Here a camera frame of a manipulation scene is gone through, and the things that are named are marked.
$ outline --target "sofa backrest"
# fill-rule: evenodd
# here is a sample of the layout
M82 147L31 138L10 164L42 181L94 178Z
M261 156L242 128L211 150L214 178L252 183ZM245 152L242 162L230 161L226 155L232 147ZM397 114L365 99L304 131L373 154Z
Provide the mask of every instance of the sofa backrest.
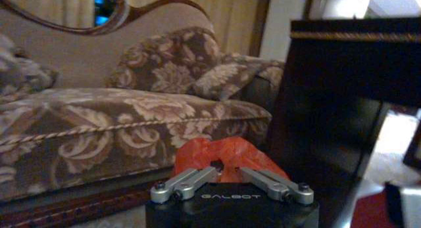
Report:
M60 30L12 4L0 7L0 33L24 48L31 59L60 71L55 88L105 87L125 49L150 36L191 26L213 32L203 10L187 0L161 0L143 8L123 2L117 10L119 14L109 22L113 26Z

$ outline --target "gold trim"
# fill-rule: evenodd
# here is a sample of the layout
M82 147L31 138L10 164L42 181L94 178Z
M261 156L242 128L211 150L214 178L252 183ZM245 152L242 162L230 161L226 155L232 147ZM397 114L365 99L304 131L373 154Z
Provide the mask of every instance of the gold trim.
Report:
M292 38L364 42L421 42L419 33L292 32Z
M107 132L111 130L129 129L129 128L134 128L139 126L177 124L177 123L201 122L201 121L256 120L261 118L272 118L272 117L268 115L266 116L258 115L258 116L233 116L233 117L225 117L225 118L217 118L217 117L190 118L190 119L171 120L171 121L165 121L165 120L163 121L143 121L138 123L119 124L119 125L107 126L107 127L91 127L91 128L76 129L76 130L66 130L56 133L36 134L36 135L31 135L23 138L8 139L4 141L0 141L0 146L14 145L18 143L26 143L26 142L32 142L32 141L40 142L50 138L58 138L58 137L64 137L64 136L84 134L84 133L91 133L91 132Z

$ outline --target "screw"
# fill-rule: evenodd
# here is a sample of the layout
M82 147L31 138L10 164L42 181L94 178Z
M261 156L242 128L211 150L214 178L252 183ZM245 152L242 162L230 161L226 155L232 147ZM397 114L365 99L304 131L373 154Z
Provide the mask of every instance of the screw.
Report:
M166 187L166 184L165 184L165 182L162 182L162 181L155 184L155 189L157 189L157 190L163 190L165 187Z
M179 190L174 191L173 198L175 199L175 201L183 200L183 194Z
M278 190L278 189L282 188L282 185L280 183L277 183L277 184L273 185L273 188Z
M298 190L300 191L306 191L310 188L310 186L306 183L300 183L298 184Z
M187 183L182 183L182 184L179 184L179 186L181 186L182 188L186 188L186 187L189 187L189 184L187 184Z
M48 216L46 220L47 220L48 223L51 223L52 222L52 217Z
M34 221L30 221L28 226L30 226L31 228L32 228L32 227L38 227L38 225L35 224L35 222L34 222Z
M286 203L292 203L293 200L294 200L294 197L293 195L290 194L290 192L285 192L284 196L282 196L282 199Z

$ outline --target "sofa armrest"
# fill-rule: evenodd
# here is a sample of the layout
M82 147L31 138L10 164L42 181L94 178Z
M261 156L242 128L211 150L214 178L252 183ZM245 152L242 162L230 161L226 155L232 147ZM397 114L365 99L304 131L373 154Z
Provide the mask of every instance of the sofa armrest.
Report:
M221 62L222 64L238 63L250 66L250 68L258 68L258 72L252 83L248 84L236 97L262 106L269 112L272 112L278 96L285 62L265 60L262 58L236 53L222 55Z

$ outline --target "beige curtain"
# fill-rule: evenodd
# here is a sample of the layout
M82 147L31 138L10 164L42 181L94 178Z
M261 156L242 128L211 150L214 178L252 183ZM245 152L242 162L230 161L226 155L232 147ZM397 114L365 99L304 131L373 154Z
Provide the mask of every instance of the beige curtain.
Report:
M42 19L72 28L94 26L94 0L11 0Z
M127 3L141 7L154 1L157 0L127 0ZM210 15L222 51L249 54L260 0L191 1L198 3Z

